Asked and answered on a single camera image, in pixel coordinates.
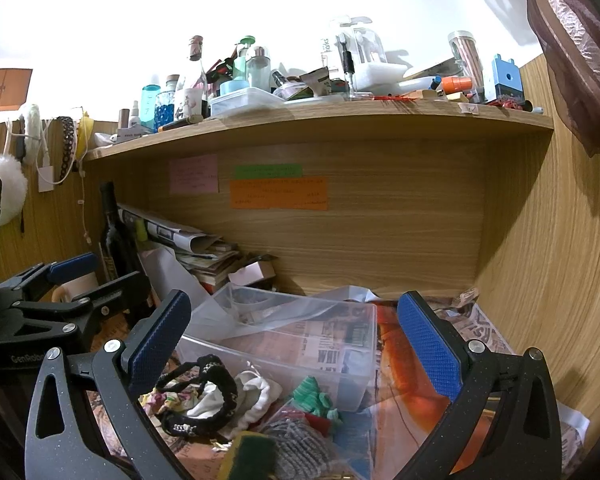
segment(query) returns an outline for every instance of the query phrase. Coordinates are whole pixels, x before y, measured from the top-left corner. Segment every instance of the brown curtain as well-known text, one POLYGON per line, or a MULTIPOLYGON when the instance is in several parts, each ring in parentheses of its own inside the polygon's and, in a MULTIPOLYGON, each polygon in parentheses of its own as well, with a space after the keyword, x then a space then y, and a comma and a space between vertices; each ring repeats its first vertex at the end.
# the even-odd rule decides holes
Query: brown curtain
POLYGON ((589 156, 600 153, 600 17, 589 0, 527 0, 558 114, 589 156))

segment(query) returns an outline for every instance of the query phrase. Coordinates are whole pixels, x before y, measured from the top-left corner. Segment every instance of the pink sticky note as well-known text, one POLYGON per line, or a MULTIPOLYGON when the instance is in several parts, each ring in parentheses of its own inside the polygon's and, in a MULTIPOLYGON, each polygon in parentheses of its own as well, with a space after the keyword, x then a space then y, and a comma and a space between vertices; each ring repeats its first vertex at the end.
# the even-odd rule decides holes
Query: pink sticky note
POLYGON ((197 195, 218 192, 218 156, 200 155, 169 161, 169 193, 197 195))

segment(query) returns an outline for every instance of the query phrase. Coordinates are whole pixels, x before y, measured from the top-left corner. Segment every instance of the transparent plastic box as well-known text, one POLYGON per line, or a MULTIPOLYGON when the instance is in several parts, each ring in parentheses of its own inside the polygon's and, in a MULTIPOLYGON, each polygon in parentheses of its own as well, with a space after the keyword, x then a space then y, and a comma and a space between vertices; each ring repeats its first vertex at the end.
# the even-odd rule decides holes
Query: transparent plastic box
POLYGON ((177 351, 182 361, 215 354, 233 375, 253 366, 284 396, 313 376, 353 412, 375 372, 376 309, 228 283, 193 311, 177 351))
POLYGON ((277 108, 284 100, 259 88, 243 88, 209 99, 211 116, 227 116, 256 108, 277 108))

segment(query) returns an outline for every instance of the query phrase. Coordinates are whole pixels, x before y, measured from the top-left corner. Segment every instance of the wooden shelf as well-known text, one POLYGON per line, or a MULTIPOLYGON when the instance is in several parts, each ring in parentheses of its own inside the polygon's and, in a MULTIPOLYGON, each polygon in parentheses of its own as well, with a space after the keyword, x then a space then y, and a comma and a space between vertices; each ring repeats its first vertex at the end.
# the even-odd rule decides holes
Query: wooden shelf
POLYGON ((491 106, 479 115, 436 101, 348 102, 253 110, 90 151, 85 160, 161 158, 227 148, 342 140, 491 140, 554 129, 550 117, 491 106))

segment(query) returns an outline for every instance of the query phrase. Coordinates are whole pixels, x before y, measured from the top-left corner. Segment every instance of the orange poster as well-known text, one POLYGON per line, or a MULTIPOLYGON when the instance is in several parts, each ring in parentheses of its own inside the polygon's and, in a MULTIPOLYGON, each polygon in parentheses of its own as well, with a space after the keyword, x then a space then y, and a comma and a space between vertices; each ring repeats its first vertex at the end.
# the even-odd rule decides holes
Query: orange poster
POLYGON ((231 207, 234 209, 326 211, 328 206, 327 179, 323 176, 232 180, 230 189, 231 207))

